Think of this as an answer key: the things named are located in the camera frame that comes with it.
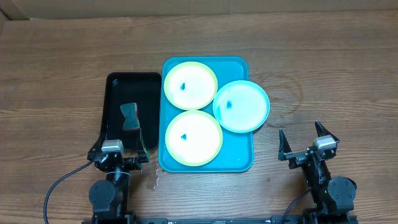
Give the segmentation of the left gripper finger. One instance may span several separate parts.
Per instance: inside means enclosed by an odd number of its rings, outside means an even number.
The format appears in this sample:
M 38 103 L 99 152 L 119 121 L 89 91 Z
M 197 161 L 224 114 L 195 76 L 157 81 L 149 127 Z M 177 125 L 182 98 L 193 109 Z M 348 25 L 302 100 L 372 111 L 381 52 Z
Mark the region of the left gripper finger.
M 87 153 L 87 159 L 89 161 L 93 161 L 95 159 L 96 153 L 101 150 L 103 141 L 105 139 L 106 139 L 106 135 L 104 133 L 99 135 L 99 138 L 97 139 L 97 141 L 93 144 L 93 146 L 91 147 L 91 149 Z
M 138 135 L 136 141 L 136 152 L 138 154 L 147 154 L 147 148 L 144 143 L 144 138 L 142 135 L 142 128 L 138 128 Z

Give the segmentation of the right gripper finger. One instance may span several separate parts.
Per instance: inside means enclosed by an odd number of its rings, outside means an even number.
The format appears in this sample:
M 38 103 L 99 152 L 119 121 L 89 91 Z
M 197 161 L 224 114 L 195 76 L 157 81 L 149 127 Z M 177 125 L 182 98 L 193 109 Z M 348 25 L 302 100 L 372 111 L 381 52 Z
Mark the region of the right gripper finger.
M 292 154 L 289 142 L 282 129 L 279 130 L 279 153 L 278 160 L 285 161 Z
M 339 143 L 339 142 L 340 142 L 340 140 L 339 140 L 335 135 L 333 135 L 331 132 L 329 132 L 329 130 L 327 130 L 327 129 L 321 124 L 321 122 L 319 122 L 319 120 L 316 120 L 316 121 L 315 121 L 315 128 L 316 128 L 318 137 L 330 135 L 330 136 L 334 139 L 334 141 L 335 141 L 336 143 Z

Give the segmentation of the dark wet sponge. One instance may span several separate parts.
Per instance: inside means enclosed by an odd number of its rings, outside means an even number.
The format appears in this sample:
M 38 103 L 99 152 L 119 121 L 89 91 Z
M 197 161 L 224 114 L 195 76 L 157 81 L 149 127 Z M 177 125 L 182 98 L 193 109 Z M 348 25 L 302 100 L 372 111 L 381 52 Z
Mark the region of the dark wet sponge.
M 123 104 L 120 106 L 120 109 L 124 116 L 124 131 L 132 131 L 141 128 L 137 112 L 137 103 Z

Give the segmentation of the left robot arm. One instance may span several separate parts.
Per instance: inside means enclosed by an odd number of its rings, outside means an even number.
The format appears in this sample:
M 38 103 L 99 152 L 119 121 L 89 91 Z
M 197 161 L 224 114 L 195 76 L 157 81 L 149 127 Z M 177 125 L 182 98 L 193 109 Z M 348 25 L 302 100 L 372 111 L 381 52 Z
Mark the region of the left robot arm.
M 142 129 L 136 128 L 138 137 L 136 157 L 125 157 L 122 140 L 99 138 L 88 152 L 88 160 L 104 172 L 104 180 L 95 182 L 89 190 L 93 206 L 91 223 L 139 223 L 137 215 L 128 209 L 132 170 L 141 170 L 149 161 Z

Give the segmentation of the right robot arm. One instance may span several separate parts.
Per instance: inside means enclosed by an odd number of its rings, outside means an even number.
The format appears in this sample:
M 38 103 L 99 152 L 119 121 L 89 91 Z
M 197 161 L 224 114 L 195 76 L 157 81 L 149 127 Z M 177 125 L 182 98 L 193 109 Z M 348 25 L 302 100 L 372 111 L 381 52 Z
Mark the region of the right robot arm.
M 281 223 L 357 223 L 354 198 L 357 185 L 347 177 L 332 177 L 326 161 L 336 156 L 340 140 L 327 130 L 321 122 L 315 121 L 317 137 L 313 144 L 301 152 L 292 152 L 283 132 L 279 131 L 278 160 L 288 161 L 290 169 L 301 168 L 308 189 L 298 196 L 285 210 Z M 304 196 L 310 194 L 314 208 L 308 208 L 301 215 L 288 216 L 292 207 Z

